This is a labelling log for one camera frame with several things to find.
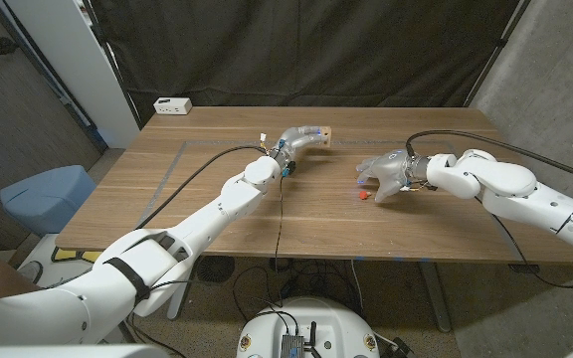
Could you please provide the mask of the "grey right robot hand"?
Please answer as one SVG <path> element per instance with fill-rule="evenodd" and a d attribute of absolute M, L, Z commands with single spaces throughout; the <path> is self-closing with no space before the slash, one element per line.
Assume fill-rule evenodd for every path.
<path fill-rule="evenodd" d="M 383 203 L 402 188 L 409 188 L 414 183 L 427 183 L 428 161 L 426 157 L 411 156 L 406 149 L 395 149 L 359 163 L 356 166 L 359 173 L 357 183 L 364 184 L 370 178 L 377 179 L 379 187 L 374 201 Z"/>

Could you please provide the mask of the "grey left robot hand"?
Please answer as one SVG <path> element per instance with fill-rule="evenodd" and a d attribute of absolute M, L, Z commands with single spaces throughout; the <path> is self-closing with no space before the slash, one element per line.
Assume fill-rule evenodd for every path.
<path fill-rule="evenodd" d="M 330 126 L 300 126 L 287 129 L 276 145 L 269 151 L 279 165 L 281 175 L 289 176 L 295 170 L 295 154 L 298 149 L 309 145 L 329 146 L 332 130 Z"/>

